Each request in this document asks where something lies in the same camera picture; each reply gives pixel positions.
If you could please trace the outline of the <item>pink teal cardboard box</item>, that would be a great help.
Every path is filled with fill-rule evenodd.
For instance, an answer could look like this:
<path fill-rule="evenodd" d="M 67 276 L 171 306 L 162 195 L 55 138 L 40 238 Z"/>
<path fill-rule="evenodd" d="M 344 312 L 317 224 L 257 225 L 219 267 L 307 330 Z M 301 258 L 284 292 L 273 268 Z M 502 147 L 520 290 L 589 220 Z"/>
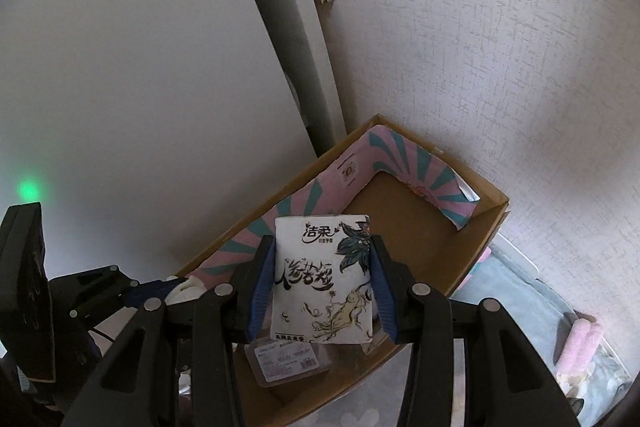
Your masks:
<path fill-rule="evenodd" d="M 346 136 L 181 270 L 208 288 L 253 259 L 279 217 L 338 219 L 336 239 L 315 225 L 308 242 L 331 247 L 334 277 L 370 277 L 367 248 L 383 239 L 419 282 L 450 295 L 471 272 L 509 199 L 461 161 L 381 115 Z"/>

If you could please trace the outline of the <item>black round jar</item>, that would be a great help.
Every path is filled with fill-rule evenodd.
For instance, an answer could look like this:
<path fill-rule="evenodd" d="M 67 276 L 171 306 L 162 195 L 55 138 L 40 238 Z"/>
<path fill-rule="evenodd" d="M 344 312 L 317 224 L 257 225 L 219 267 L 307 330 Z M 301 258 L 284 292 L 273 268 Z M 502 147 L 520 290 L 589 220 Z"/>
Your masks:
<path fill-rule="evenodd" d="M 572 409 L 575 416 L 578 416 L 582 413 L 582 409 L 585 405 L 585 400 L 582 398 L 570 397 L 567 399 L 568 403 L 570 403 L 570 408 Z"/>

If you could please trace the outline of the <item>pink fluffy sock back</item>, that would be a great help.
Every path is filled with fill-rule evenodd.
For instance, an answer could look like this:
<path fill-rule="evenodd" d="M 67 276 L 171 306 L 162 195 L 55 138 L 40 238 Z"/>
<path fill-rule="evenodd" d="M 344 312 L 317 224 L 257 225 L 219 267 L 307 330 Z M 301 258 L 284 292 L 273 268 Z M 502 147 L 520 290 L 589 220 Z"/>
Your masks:
<path fill-rule="evenodd" d="M 568 334 L 556 363 L 556 373 L 570 377 L 582 375 L 588 369 L 603 337 L 598 322 L 577 319 Z"/>

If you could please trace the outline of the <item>clear cotton swab box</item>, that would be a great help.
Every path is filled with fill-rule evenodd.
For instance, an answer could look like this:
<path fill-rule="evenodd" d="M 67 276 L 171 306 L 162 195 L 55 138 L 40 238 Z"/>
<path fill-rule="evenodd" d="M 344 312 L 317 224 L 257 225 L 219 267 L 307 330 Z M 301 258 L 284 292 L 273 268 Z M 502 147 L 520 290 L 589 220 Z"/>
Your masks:
<path fill-rule="evenodd" d="M 262 337 L 245 346 L 244 353 L 263 388 L 323 374 L 332 366 L 329 352 L 317 343 Z"/>

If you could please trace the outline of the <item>white earphone case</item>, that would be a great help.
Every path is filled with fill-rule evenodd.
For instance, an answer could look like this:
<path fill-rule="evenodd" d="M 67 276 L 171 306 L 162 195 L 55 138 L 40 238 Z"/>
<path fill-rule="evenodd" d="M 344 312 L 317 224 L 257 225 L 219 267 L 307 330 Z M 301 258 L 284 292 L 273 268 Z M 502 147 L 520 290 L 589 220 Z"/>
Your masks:
<path fill-rule="evenodd" d="M 206 291 L 207 288 L 204 283 L 198 277 L 190 275 L 185 281 L 169 291 L 165 298 L 165 305 L 175 306 L 180 305 L 180 303 L 188 303 L 200 298 Z"/>

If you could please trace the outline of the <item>white tissue pack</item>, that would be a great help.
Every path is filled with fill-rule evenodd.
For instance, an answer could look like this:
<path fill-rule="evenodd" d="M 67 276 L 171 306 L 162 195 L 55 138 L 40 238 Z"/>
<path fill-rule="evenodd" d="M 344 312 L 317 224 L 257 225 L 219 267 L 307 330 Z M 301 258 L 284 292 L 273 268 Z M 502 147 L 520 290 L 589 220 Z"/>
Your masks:
<path fill-rule="evenodd" d="M 370 218 L 279 217 L 274 231 L 270 336 L 307 343 L 370 343 Z"/>

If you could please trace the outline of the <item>white metal tray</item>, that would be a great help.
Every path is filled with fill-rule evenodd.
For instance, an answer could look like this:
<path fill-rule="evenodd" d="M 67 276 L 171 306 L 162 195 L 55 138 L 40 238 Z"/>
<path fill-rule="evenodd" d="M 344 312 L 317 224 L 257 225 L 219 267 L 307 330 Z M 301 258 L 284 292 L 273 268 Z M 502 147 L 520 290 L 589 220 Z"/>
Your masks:
<path fill-rule="evenodd" d="M 584 381 L 592 381 L 596 368 L 608 364 L 614 367 L 613 373 L 619 381 L 632 381 L 632 374 L 604 337 L 604 325 L 597 317 L 572 308 L 557 291 L 539 278 L 537 265 L 502 234 L 498 233 L 491 241 L 490 250 L 489 259 L 499 261 L 514 278 L 514 287 L 500 300 L 541 356 L 549 362 L 552 374 L 559 377 L 561 383 L 577 386 Z M 603 326 L 600 346 L 585 373 L 574 377 L 558 375 L 556 363 L 570 328 L 577 319 L 598 322 Z"/>

